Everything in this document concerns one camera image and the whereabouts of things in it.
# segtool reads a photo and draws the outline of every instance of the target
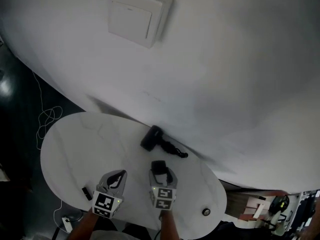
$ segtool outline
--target white cable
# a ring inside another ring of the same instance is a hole
[[[38,131],[35,134],[35,139],[36,139],[36,148],[38,150],[41,150],[41,148],[38,147],[38,138],[40,140],[43,140],[45,138],[45,136],[47,134],[47,126],[49,124],[51,124],[54,120],[59,120],[61,118],[62,113],[64,112],[64,110],[62,109],[61,106],[54,106],[53,108],[49,108],[49,109],[44,110],[44,104],[43,104],[43,101],[42,101],[42,90],[41,90],[41,87],[40,87],[40,83],[39,83],[38,79],[36,78],[35,73],[32,70],[31,70],[31,72],[33,73],[34,79],[38,83],[39,90],[40,90],[40,101],[41,101],[41,110],[42,110],[42,112],[38,116],[39,128],[38,128]],[[57,109],[57,108],[61,109],[61,113],[60,113],[60,115],[58,117],[56,117],[56,113],[55,113],[55,110],[54,110],[54,109]],[[45,120],[44,125],[41,125],[41,122],[40,122],[40,117],[41,117],[42,114],[45,114],[47,116],[47,119]],[[42,127],[44,127],[44,135],[40,136],[39,131],[41,130]]]
[[[53,212],[53,220],[54,220],[54,223],[56,224],[56,226],[57,226],[59,229],[61,229],[62,231],[66,232],[67,234],[69,234],[67,231],[65,231],[64,229],[62,229],[61,227],[59,227],[59,225],[58,225],[57,222],[56,222],[56,218],[55,218],[56,211],[59,211],[61,208],[62,208],[62,200],[61,200],[60,208],[54,210],[54,212]]]

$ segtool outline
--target white marble tabletop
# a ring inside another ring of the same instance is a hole
[[[218,178],[190,150],[166,137],[188,158],[140,147],[149,127],[118,116],[82,112],[57,121],[46,134],[41,147],[41,168],[50,189],[67,204],[88,210],[91,202],[82,192],[95,190],[102,175],[124,169],[128,176],[124,203],[116,219],[159,230],[159,210],[150,200],[151,162],[165,160],[175,173],[177,196],[173,215],[179,236],[198,239],[209,234],[224,216],[227,198]],[[203,216],[202,210],[211,210]]]

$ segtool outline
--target wall switch plate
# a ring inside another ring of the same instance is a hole
[[[65,230],[68,232],[68,233],[71,233],[72,231],[72,226],[71,226],[71,223],[70,223],[70,219],[67,218],[67,217],[63,217],[62,218],[62,221],[63,221],[63,225],[65,227]]]
[[[151,48],[161,36],[173,0],[108,0],[108,31]]]

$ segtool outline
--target power strip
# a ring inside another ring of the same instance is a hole
[[[72,231],[72,226],[71,226],[71,223],[70,223],[70,219],[68,219],[67,217],[63,217],[62,218],[62,221],[63,221],[63,224],[64,224],[64,227],[65,227],[65,230],[68,232],[68,233],[71,233]]]

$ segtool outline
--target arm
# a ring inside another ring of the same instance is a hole
[[[170,210],[161,211],[161,237],[160,240],[179,240],[174,216]]]
[[[89,240],[98,218],[99,216],[90,209],[79,225],[71,231],[67,240]]]

